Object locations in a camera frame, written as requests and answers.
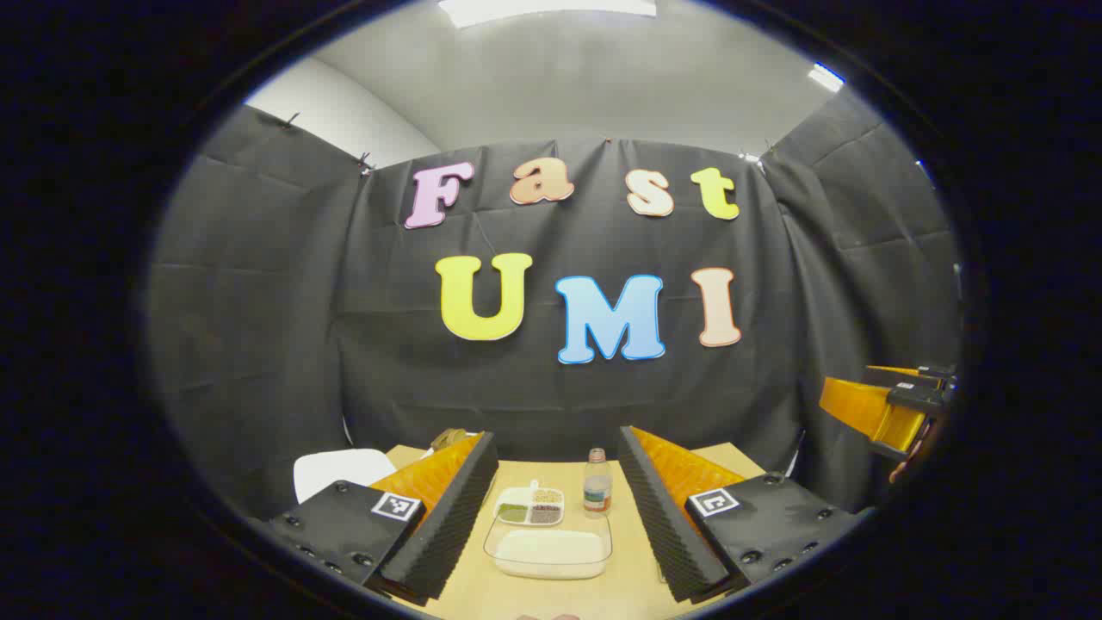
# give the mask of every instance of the letter m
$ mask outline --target letter m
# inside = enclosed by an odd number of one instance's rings
[[[657,275],[631,275],[620,292],[616,307],[587,275],[573,275],[555,282],[554,289],[566,300],[566,348],[559,352],[563,365],[587,365],[594,353],[586,342],[586,331],[593,335],[605,360],[616,356],[624,333],[627,345],[620,355],[628,360],[650,360],[666,353],[658,340],[658,291],[662,279]]]

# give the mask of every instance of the seeds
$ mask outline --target seeds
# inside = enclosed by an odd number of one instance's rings
[[[550,489],[537,489],[532,494],[532,500],[537,502],[561,502],[562,493]]]
[[[532,523],[554,523],[559,521],[559,507],[533,507]]]

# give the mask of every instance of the pink letter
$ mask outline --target pink letter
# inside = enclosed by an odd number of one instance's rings
[[[474,175],[475,166],[469,161],[430,167],[413,174],[413,180],[417,181],[417,193],[413,194],[413,213],[406,218],[404,226],[410,229],[423,228],[443,221],[444,210],[436,207],[436,200],[443,198],[444,206],[455,204],[455,198],[460,195],[460,182],[454,176],[469,181]],[[453,178],[449,178],[441,185],[440,181],[445,176],[453,176]]]
[[[727,284],[735,279],[731,269],[711,267],[692,272],[692,281],[700,285],[704,303],[704,331],[700,344],[704,347],[726,347],[743,338],[731,318],[731,291]]]

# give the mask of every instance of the orange letter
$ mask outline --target orange letter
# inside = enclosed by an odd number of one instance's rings
[[[533,159],[518,165],[512,175],[518,181],[509,189],[509,197],[517,204],[558,200],[574,193],[574,184],[566,180],[566,164],[561,159]]]
[[[704,331],[700,344],[704,347],[726,347],[743,338],[731,318],[731,291],[727,283],[735,279],[731,269],[710,267],[692,272],[692,281],[700,285],[704,303]]]
[[[627,204],[639,215],[665,217],[673,213],[673,198],[666,191],[670,182],[661,172],[633,170],[624,177],[627,188]]]

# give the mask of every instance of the water bottle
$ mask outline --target water bottle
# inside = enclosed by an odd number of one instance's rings
[[[590,463],[585,464],[585,488],[583,494],[583,507],[585,515],[598,518],[612,508],[613,503],[613,476],[612,469],[605,461],[605,450],[594,448],[590,450]]]

